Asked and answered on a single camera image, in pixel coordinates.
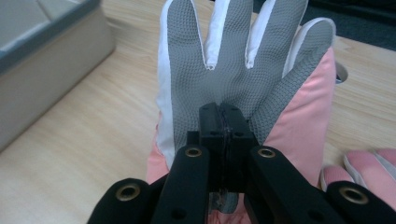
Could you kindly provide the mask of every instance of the round metal fastener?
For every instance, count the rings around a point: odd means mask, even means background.
[[[127,184],[119,188],[116,192],[116,197],[122,202],[128,202],[136,198],[140,194],[140,187],[135,184]]]
[[[273,150],[269,148],[260,148],[258,151],[259,155],[264,158],[273,158],[276,154]]]
[[[201,155],[202,151],[197,147],[189,147],[186,149],[186,156],[188,157],[199,157]]]
[[[367,204],[369,202],[369,198],[367,198],[367,196],[358,189],[342,187],[339,191],[345,199],[352,203]]]

